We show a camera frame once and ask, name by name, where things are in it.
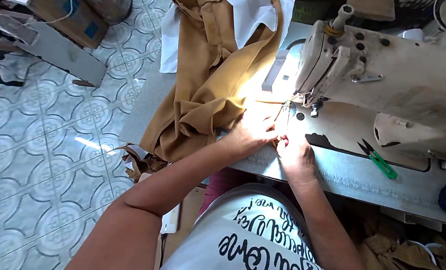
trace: industrial sewing machine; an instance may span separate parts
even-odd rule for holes
[[[345,25],[352,14],[343,5],[335,20],[313,25],[293,101],[313,118],[328,102],[376,111],[382,147],[446,160],[446,49]]]

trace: forearm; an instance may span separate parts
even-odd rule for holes
[[[154,173],[129,189],[118,200],[157,216],[164,215],[205,178],[243,158],[225,140],[222,138],[209,144]]]
[[[356,247],[316,178],[304,183],[290,181],[290,186],[303,210],[319,265],[327,270],[364,269]]]

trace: electrical cord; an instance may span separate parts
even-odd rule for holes
[[[297,39],[297,40],[293,41],[292,43],[290,43],[288,46],[286,46],[286,49],[289,50],[292,47],[294,47],[295,45],[303,44],[304,42],[306,42],[305,38]]]
[[[166,236],[167,235],[168,235],[167,233],[164,233],[161,235],[161,258],[160,258],[160,267],[159,268],[161,268],[161,266],[163,265],[163,253],[164,253],[164,248],[166,245]]]
[[[64,17],[61,17],[61,18],[59,18],[59,19],[56,19],[56,20],[54,20],[54,21],[33,21],[33,22],[28,22],[28,23],[25,23],[25,24],[23,24],[24,26],[27,26],[27,25],[33,25],[33,24],[47,24],[47,25],[49,25],[49,24],[53,24],[53,23],[55,23],[55,22],[58,22],[58,21],[62,21],[62,20],[64,20],[64,19],[66,19],[66,18],[68,18],[68,17],[70,17],[72,14],[73,14],[73,9],[74,9],[74,4],[73,4],[73,1],[74,0],[70,0],[70,12],[67,14],[67,15],[65,15]],[[13,20],[15,20],[15,18],[14,17],[12,17],[12,16],[10,16],[10,15],[6,15],[6,14],[0,14],[0,16],[6,16],[6,17],[9,17],[9,18],[11,18],[11,19],[13,19]]]
[[[41,21],[41,23],[49,25],[49,24],[53,24],[53,23],[58,22],[58,21],[62,21],[64,19],[68,18],[69,16],[71,16],[73,14],[73,8],[74,8],[73,7],[73,1],[74,0],[70,0],[70,12],[66,16],[61,17],[59,19],[56,19],[54,21],[50,21],[50,22],[49,21]],[[40,21],[28,22],[28,23],[25,23],[24,25],[27,26],[27,25],[32,25],[32,24],[36,24],[36,23],[40,23]]]

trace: tiled floor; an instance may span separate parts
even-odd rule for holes
[[[62,269],[102,212],[132,186],[118,141],[161,48],[171,0],[134,0],[91,54],[108,65],[100,88],[30,56],[7,55],[0,85],[0,269]]]

